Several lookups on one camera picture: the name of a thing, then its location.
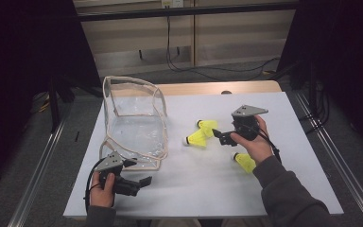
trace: finger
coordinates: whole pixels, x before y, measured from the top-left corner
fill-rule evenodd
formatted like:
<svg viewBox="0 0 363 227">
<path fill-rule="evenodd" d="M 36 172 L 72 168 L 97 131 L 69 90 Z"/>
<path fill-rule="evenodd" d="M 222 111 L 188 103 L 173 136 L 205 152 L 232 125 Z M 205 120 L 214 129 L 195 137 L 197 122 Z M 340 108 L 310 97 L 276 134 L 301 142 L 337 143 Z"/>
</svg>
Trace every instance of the finger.
<svg viewBox="0 0 363 227">
<path fill-rule="evenodd" d="M 254 117 L 258 121 L 259 128 L 261 130 L 265 131 L 268 134 L 268 131 L 267 131 L 267 123 L 265 122 L 265 120 L 261 116 L 259 116 L 259 115 L 255 115 Z"/>
<path fill-rule="evenodd" d="M 91 185 L 96 185 L 99 183 L 99 172 L 94 171 L 93 173 L 93 183 Z"/>
<path fill-rule="evenodd" d="M 249 149 L 250 147 L 250 141 L 246 140 L 244 137 L 242 137 L 241 135 L 232 132 L 231 133 L 231 138 L 239 145 L 243 146 L 245 149 Z"/>
<path fill-rule="evenodd" d="M 107 181 L 105 182 L 104 191 L 106 191 L 107 193 L 112 193 L 113 185 L 114 185 L 114 174 L 110 173 L 108 174 Z"/>
</svg>

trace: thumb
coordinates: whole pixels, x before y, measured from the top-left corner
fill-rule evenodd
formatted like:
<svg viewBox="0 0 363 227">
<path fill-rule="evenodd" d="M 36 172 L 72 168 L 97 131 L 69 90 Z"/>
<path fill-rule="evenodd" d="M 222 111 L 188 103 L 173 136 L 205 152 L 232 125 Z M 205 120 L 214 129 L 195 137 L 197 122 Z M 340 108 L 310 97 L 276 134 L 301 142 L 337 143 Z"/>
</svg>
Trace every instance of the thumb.
<svg viewBox="0 0 363 227">
<path fill-rule="evenodd" d="M 112 189 L 113 189 L 113 185 L 114 185 L 114 178 L 115 177 L 114 177 L 113 173 L 108 174 L 107 180 L 105 182 L 104 191 L 112 193 Z"/>
<path fill-rule="evenodd" d="M 249 147 L 251 146 L 251 141 L 248 141 L 241 135 L 232 132 L 231 138 L 239 145 L 243 146 L 246 150 L 249 150 Z"/>
</svg>

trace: gray carpet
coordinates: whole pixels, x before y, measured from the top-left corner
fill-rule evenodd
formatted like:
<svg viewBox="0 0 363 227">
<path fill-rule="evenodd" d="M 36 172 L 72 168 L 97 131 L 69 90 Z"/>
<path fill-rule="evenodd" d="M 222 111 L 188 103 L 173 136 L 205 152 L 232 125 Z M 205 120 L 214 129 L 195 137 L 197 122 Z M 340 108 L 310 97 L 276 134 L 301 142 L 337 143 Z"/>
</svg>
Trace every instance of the gray carpet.
<svg viewBox="0 0 363 227">
<path fill-rule="evenodd" d="M 261 62 L 247 62 L 221 65 L 230 69 L 247 69 L 260 65 Z M 268 64 L 265 70 L 274 70 L 277 61 Z M 236 73 L 215 69 L 199 69 L 201 74 L 220 80 L 248 80 L 257 77 L 259 70 Z M 191 71 L 176 73 L 170 70 L 131 75 L 146 79 L 153 83 L 173 82 L 204 82 L 214 81 Z M 290 91 L 288 78 L 280 80 L 281 87 L 287 92 L 297 116 L 303 116 L 303 110 L 295 97 L 297 91 Z M 84 152 L 88 146 L 95 120 L 102 100 L 76 90 L 77 98 L 72 104 L 70 118 L 66 121 L 59 143 L 57 144 L 45 177 L 38 190 L 37 197 L 27 216 L 25 226 L 83 226 L 82 221 L 76 221 L 62 216 L 73 183 L 78 174 Z M 305 131 L 310 128 L 307 121 L 302 122 Z M 326 130 L 333 138 L 356 178 L 363 185 L 363 138 L 352 130 L 350 121 L 345 117 L 335 103 L 331 103 L 330 120 Z M 7 226 L 19 202 L 33 169 L 38 164 L 50 132 L 50 112 L 35 113 L 30 118 L 22 139 L 2 169 L 0 181 L 0 226 Z M 328 176 L 331 186 L 337 194 L 343 210 L 342 216 L 335 219 L 341 226 L 363 226 L 363 213 L 359 209 L 351 192 L 340 177 L 315 133 L 310 133 L 308 139 L 316 152 L 320 163 Z M 117 219 L 116 226 L 137 226 L 133 219 Z"/>
</svg>

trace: table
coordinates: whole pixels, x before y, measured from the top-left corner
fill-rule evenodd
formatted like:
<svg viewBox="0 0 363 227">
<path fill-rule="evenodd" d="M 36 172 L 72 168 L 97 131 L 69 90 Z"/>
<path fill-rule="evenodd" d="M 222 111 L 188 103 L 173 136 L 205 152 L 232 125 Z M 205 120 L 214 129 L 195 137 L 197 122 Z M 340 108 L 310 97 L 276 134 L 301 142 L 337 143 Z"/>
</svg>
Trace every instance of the table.
<svg viewBox="0 0 363 227">
<path fill-rule="evenodd" d="M 245 173 L 230 157 L 233 151 L 244 152 L 243 148 L 221 146 L 215 138 L 208 140 L 206 149 L 182 145 L 182 138 L 194 131 L 195 122 L 202 117 L 217 120 L 222 131 L 232 130 L 230 114 L 242 104 L 269 110 L 263 118 L 267 121 L 272 142 L 281 151 L 286 169 L 293 170 L 308 191 L 325 202 L 331 214 L 343 213 L 285 93 L 275 81 L 163 84 L 159 87 L 165 95 L 168 112 L 169 155 L 158 171 L 122 172 L 122 176 L 130 180 L 146 176 L 152 176 L 153 180 L 135 198 L 116 195 L 117 216 L 264 216 L 261 186 L 252 174 Z M 233 94 L 219 95 L 224 90 Z M 98 159 L 104 129 L 101 109 L 63 214 L 68 218 L 83 219 L 86 216 L 82 199 L 84 188 L 89 171 Z"/>
</svg>

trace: hand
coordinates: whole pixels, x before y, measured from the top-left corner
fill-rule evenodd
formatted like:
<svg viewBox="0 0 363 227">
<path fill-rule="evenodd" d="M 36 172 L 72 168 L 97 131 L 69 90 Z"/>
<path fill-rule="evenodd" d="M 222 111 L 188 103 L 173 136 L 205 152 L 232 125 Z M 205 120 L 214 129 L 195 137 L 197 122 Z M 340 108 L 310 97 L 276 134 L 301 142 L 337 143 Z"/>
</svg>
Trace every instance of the hand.
<svg viewBox="0 0 363 227">
<path fill-rule="evenodd" d="M 107 180 L 105 182 L 105 188 L 102 189 L 101 185 L 99 184 L 99 173 L 94 172 L 92 186 L 96 186 L 90 190 L 90 205 L 103 207 L 113 206 L 114 194 L 112 189 L 114 185 L 114 178 L 115 177 L 113 173 L 108 174 Z"/>
<path fill-rule="evenodd" d="M 264 119 L 262 119 L 259 115 L 256 115 L 255 118 L 258 120 L 259 128 L 262 131 L 260 133 L 268 136 L 267 124 Z M 262 138 L 261 136 L 257 136 L 254 140 L 249 141 L 237 133 L 232 133 L 231 138 L 239 145 L 243 146 L 251 158 L 255 161 L 257 165 L 262 163 L 262 161 L 266 160 L 269 156 L 272 156 L 272 149 L 270 148 L 269 143 Z"/>
</svg>

